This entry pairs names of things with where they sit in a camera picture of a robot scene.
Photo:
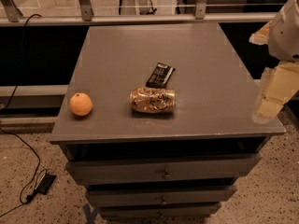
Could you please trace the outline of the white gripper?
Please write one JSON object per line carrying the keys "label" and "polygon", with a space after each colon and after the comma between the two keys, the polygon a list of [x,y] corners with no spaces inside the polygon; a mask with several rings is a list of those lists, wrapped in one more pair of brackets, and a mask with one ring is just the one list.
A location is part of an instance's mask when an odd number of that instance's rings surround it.
{"label": "white gripper", "polygon": [[262,73],[254,104],[255,119],[273,119],[299,91],[299,0],[288,0],[273,21],[252,34],[249,42],[267,45],[281,62]]}

